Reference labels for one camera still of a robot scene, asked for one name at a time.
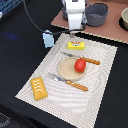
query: yellow butter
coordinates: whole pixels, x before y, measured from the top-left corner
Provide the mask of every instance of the yellow butter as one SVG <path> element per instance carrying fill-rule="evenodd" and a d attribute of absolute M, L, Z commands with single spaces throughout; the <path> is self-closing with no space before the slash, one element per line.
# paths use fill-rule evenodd
<path fill-rule="evenodd" d="M 84 49 L 84 42 L 68 42 L 68 49 Z"/>
<path fill-rule="evenodd" d="M 36 101 L 48 96 L 42 77 L 31 79 L 30 82 Z"/>

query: woven placemat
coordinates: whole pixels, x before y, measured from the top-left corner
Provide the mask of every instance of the woven placemat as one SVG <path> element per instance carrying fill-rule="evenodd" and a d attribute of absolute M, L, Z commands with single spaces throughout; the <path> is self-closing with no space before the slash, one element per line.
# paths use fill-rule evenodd
<path fill-rule="evenodd" d="M 85 49 L 67 49 L 69 41 L 85 42 Z M 88 87 L 87 92 L 48 78 L 48 72 L 59 75 L 57 65 L 62 59 L 66 58 L 60 51 L 101 62 L 100 65 L 87 63 L 85 76 L 76 81 Z M 68 34 L 61 34 L 55 46 L 51 48 L 30 77 L 30 79 L 33 79 L 42 76 L 48 97 L 35 101 L 30 79 L 16 97 L 78 128 L 93 128 L 116 51 L 117 47 L 114 46 L 79 37 L 70 38 Z"/>

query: tomato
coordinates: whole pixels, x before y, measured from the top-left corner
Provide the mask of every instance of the tomato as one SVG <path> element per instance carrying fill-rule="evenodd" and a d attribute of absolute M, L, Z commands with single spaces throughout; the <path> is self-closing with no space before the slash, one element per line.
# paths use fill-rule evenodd
<path fill-rule="evenodd" d="M 77 72 L 83 72 L 86 67 L 86 61 L 83 59 L 77 59 L 74 68 Z"/>

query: table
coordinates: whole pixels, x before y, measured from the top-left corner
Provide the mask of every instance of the table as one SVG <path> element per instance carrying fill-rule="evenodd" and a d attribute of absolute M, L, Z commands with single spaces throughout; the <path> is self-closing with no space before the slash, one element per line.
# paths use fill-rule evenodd
<path fill-rule="evenodd" d="M 27 1 L 34 22 L 52 32 L 65 30 L 51 26 L 62 6 L 60 0 Z M 94 128 L 127 128 L 128 45 L 83 33 L 76 36 L 118 47 Z M 74 128 L 15 98 L 49 50 L 44 46 L 42 32 L 30 22 L 22 4 L 0 20 L 0 104 L 49 128 Z"/>

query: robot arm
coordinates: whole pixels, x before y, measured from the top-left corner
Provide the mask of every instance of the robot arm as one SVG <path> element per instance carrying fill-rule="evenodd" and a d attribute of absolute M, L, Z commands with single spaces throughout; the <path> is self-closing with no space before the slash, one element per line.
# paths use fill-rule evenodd
<path fill-rule="evenodd" d="M 83 13 L 85 12 L 85 0 L 62 0 L 62 4 L 66 5 L 69 30 L 81 29 Z"/>

